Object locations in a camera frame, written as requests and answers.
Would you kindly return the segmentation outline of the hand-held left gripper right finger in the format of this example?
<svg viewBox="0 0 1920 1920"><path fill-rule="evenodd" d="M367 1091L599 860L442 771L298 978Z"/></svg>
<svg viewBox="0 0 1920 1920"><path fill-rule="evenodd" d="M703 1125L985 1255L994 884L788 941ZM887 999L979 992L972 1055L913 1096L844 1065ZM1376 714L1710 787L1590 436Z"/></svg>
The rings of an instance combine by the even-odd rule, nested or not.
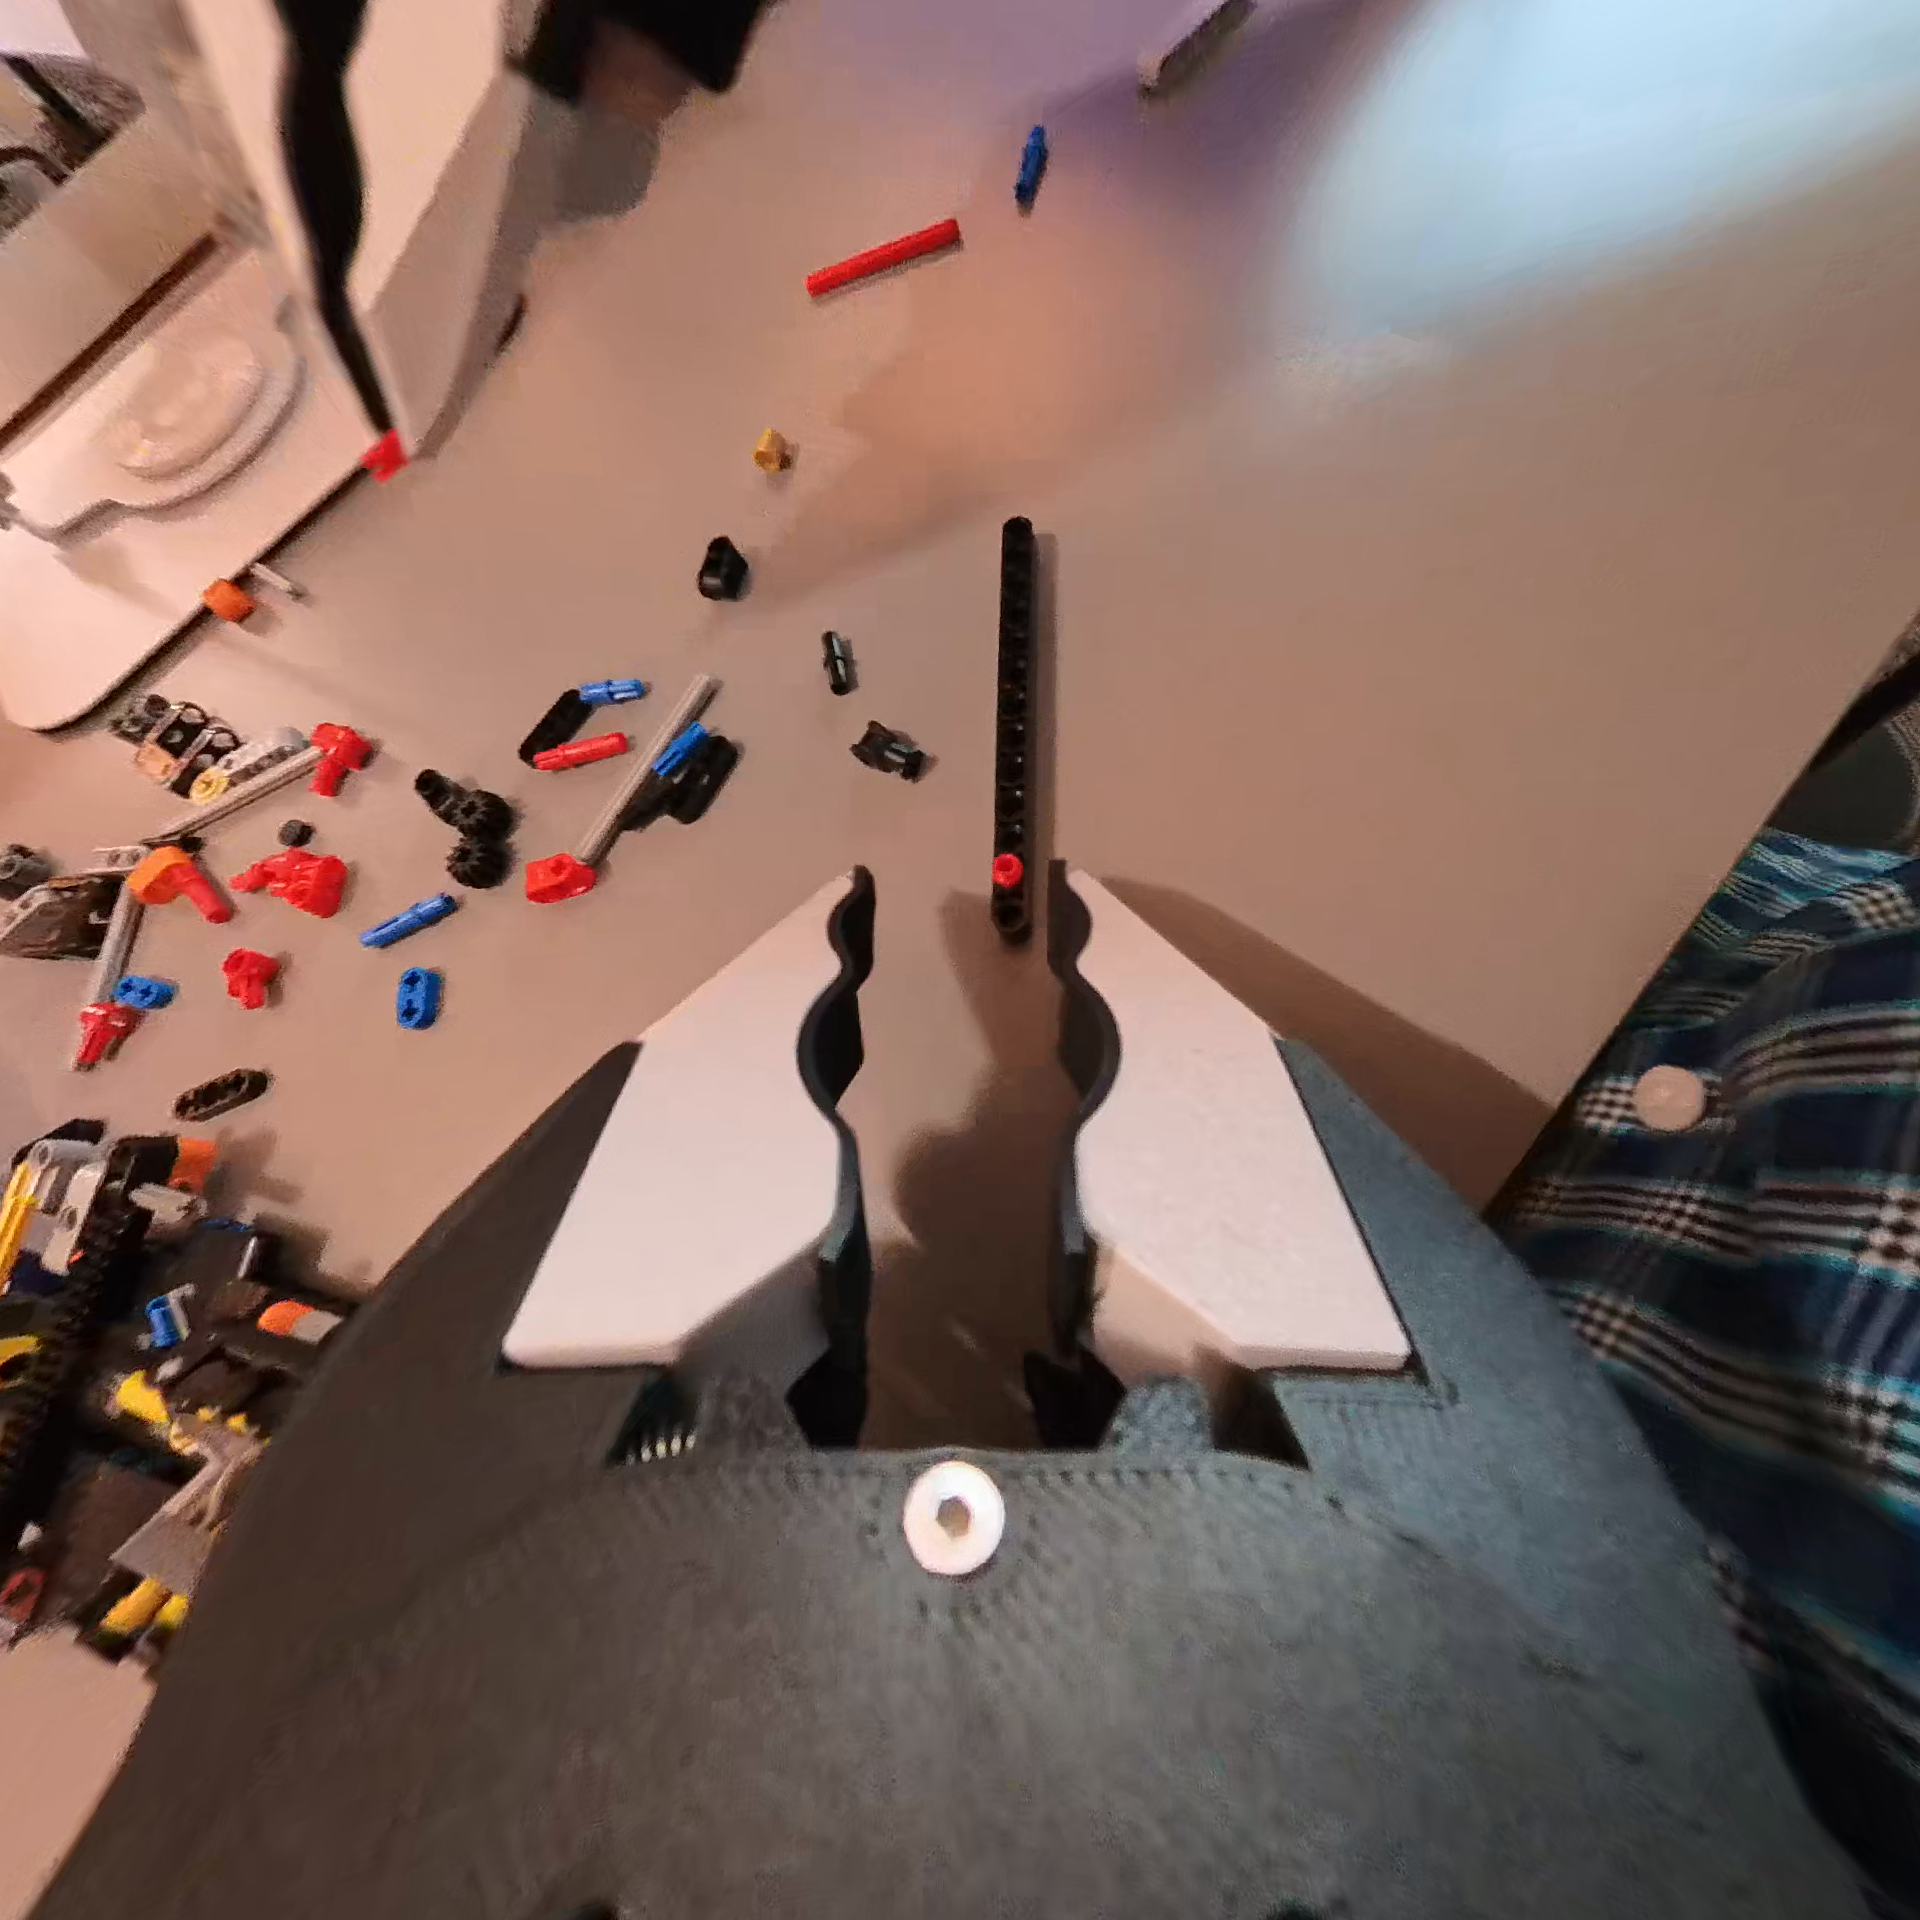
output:
<svg viewBox="0 0 1920 1920"><path fill-rule="evenodd" d="M1047 965L1076 1106L1024 1357L1042 1444L1097 1448L1156 1380L1217 1426L1270 1377L1407 1377L1412 1337L1271 1024L1064 860Z"/></svg>

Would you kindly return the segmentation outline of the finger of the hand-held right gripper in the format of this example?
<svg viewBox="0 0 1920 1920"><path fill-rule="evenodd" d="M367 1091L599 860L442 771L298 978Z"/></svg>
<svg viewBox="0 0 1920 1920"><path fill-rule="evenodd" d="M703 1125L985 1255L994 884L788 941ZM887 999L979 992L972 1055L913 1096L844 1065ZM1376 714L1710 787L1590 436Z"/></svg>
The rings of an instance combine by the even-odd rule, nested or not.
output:
<svg viewBox="0 0 1920 1920"><path fill-rule="evenodd" d="M344 73L346 311L408 455L474 403L578 128L582 4L374 2Z"/></svg>
<svg viewBox="0 0 1920 1920"><path fill-rule="evenodd" d="M185 12L274 247L383 439L394 409L351 297L368 208L348 79L368 4L212 2Z"/></svg>

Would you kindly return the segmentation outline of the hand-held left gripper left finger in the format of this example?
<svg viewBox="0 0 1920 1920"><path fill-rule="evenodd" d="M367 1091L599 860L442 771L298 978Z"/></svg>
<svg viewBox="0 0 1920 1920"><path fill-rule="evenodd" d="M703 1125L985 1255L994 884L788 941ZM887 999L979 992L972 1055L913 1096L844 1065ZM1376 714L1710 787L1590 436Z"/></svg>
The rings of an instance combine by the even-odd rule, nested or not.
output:
<svg viewBox="0 0 1920 1920"><path fill-rule="evenodd" d="M638 1039L504 1335L522 1371L768 1384L810 1442L868 1413L874 1248L842 1101L875 881L832 876Z"/></svg>

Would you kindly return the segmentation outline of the long black lego beam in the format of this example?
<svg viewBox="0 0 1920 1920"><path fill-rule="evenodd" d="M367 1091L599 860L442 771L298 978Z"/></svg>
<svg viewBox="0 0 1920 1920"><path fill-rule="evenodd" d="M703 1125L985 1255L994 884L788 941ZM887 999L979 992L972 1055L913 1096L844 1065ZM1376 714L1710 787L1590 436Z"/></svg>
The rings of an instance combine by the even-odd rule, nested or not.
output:
<svg viewBox="0 0 1920 1920"><path fill-rule="evenodd" d="M1024 882L1015 891L990 890L993 925L1009 947L1024 945L1034 928L1038 579L1036 528L1012 517L1000 533L993 856L1020 852Z"/></svg>

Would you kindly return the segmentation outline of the lego car chassis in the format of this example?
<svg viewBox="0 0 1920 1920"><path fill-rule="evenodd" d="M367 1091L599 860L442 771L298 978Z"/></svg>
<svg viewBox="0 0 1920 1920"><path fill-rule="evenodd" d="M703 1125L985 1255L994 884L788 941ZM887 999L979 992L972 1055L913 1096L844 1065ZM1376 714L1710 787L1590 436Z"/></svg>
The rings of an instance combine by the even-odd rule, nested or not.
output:
<svg viewBox="0 0 1920 1920"><path fill-rule="evenodd" d="M156 1674L355 1307L215 1216L212 1141L71 1121L6 1179L6 1648L68 1626Z"/></svg>

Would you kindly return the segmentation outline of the red lego axle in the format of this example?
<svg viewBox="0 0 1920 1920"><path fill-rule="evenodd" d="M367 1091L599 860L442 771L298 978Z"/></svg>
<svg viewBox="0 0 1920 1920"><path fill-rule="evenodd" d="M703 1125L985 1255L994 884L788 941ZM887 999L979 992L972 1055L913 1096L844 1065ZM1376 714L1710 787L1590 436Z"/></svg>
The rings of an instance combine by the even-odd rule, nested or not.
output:
<svg viewBox="0 0 1920 1920"><path fill-rule="evenodd" d="M892 272L922 263L924 258L944 256L964 243L964 231L958 218L947 218L935 224L907 231L874 247L864 247L851 256L842 256L806 276L806 293L811 301L824 301L848 293L867 281L875 281Z"/></svg>

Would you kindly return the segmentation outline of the scattered loose lego pieces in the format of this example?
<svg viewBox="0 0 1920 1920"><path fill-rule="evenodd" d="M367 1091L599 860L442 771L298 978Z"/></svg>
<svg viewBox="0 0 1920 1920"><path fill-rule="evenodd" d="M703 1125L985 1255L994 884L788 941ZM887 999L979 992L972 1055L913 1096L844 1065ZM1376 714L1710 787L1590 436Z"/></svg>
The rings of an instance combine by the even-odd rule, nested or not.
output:
<svg viewBox="0 0 1920 1920"><path fill-rule="evenodd" d="M934 497L985 403L916 372L903 283L942 329L1030 228L1020 113L958 171L958 128L774 128L740 179L672 176L665 203L568 234L542 258L475 411L398 482L353 484L298 559L318 609L259 618L280 661L268 720L331 723L322 754L225 824L192 805L156 849L130 821L134 749L106 738L66 784L6 733L6 836L130 841L152 866L134 951L97 992L30 992L6 963L6 1060L135 1042L176 1081L274 1077L311 1109L401 1115L406 970L455 983L466 1068L451 1112L504 1098L512 1050L659 997L747 907L858 865L880 882L880 1109L922 1068L1034 1063L1049 991L983 906L1000 512ZM964 243L824 301L806 276L958 218Z"/></svg>

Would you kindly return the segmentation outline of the blue plaid shirt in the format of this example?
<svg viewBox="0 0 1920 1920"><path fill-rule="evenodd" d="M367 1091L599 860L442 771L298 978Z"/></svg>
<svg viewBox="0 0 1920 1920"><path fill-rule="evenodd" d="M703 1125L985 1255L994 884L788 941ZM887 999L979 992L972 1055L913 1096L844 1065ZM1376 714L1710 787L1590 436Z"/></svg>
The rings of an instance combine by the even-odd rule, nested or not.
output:
<svg viewBox="0 0 1920 1920"><path fill-rule="evenodd" d="M1915 624L1496 1208L1708 1546L1874 1915L1918 1906Z"/></svg>

